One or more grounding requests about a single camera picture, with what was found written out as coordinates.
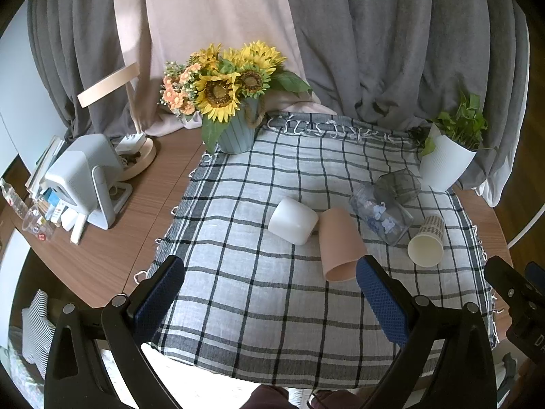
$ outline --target bottle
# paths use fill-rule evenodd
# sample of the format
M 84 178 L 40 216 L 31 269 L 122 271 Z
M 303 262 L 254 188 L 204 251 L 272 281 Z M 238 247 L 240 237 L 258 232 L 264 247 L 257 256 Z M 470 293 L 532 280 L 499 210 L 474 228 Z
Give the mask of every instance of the bottle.
M 28 212 L 28 206 L 17 194 L 17 192 L 15 192 L 13 186 L 6 183 L 3 178 L 0 178 L 0 187 L 2 188 L 2 195 L 4 195 L 7 203 L 13 208 L 15 213 L 20 216 L 20 218 L 25 219 L 25 215 Z

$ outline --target checkered cloth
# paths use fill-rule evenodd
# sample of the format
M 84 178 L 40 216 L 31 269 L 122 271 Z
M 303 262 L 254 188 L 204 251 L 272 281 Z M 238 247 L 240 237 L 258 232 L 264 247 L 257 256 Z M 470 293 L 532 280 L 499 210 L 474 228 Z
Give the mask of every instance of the checkered cloth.
M 196 169 L 149 271 L 169 254 L 187 268 L 152 345 L 179 361 L 260 383 L 329 389 L 377 383 L 399 347 L 386 339 L 356 281 L 324 280 L 316 233 L 293 246 L 266 225 L 285 196 L 318 213 L 352 211 L 357 183 L 404 168 L 418 174 L 414 142 L 347 117 L 288 118 L 269 120 L 251 151 L 206 156 Z M 425 186 L 405 207 L 414 223 L 395 247 L 358 218 L 369 252 L 413 295 L 447 307 L 477 303 L 494 343 L 491 290 L 458 198 Z M 446 223 L 445 255 L 439 266 L 420 268 L 407 244 L 436 213 Z M 437 361 L 440 345 L 434 347 L 427 370 Z

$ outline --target cable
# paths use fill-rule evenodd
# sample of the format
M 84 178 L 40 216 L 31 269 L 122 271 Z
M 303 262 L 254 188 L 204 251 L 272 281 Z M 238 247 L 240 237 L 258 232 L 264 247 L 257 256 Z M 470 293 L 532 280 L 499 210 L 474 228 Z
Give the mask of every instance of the cable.
M 528 222 L 528 224 L 524 226 L 524 229 L 522 229 L 515 238 L 509 241 L 508 249 L 512 248 L 514 244 L 516 244 L 517 241 L 519 241 L 525 235 L 525 233 L 527 233 L 528 230 L 530 230 L 530 228 L 535 225 L 536 221 L 540 219 L 540 217 L 543 215 L 543 212 L 545 212 L 545 203 L 543 204 L 543 206 L 541 206 L 541 209 L 538 210 L 538 213 L 534 215 L 533 218 Z

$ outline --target person's leg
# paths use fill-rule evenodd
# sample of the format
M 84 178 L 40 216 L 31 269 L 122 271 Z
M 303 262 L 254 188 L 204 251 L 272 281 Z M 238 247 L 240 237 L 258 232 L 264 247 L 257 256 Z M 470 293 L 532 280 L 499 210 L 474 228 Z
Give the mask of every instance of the person's leg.
M 357 395 L 345 391 L 318 391 L 312 399 L 313 409 L 360 409 L 364 401 Z
M 298 409 L 288 401 L 288 396 L 284 388 L 262 384 L 240 409 Z

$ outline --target wooden table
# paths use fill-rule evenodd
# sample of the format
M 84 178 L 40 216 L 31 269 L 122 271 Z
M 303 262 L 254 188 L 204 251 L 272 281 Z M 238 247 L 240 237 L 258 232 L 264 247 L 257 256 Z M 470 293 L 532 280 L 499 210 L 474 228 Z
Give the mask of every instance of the wooden table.
M 70 234 L 55 231 L 50 243 L 24 233 L 42 261 L 74 293 L 92 307 L 104 306 L 114 295 L 131 293 L 136 287 L 135 273 L 149 268 L 157 247 L 172 222 L 171 210 L 180 202 L 189 173 L 205 152 L 201 130 L 179 130 L 155 139 L 157 157 L 141 175 L 130 180 L 133 193 L 114 226 L 102 230 L 88 225 L 79 245 L 70 243 Z M 494 210 L 473 191 L 457 194 L 489 257 L 499 255 L 511 264 L 509 250 Z M 10 208 L 2 213 L 17 228 L 21 220 Z M 502 308 L 505 303 L 497 302 Z M 505 337 L 511 324 L 507 311 L 497 315 L 498 335 Z

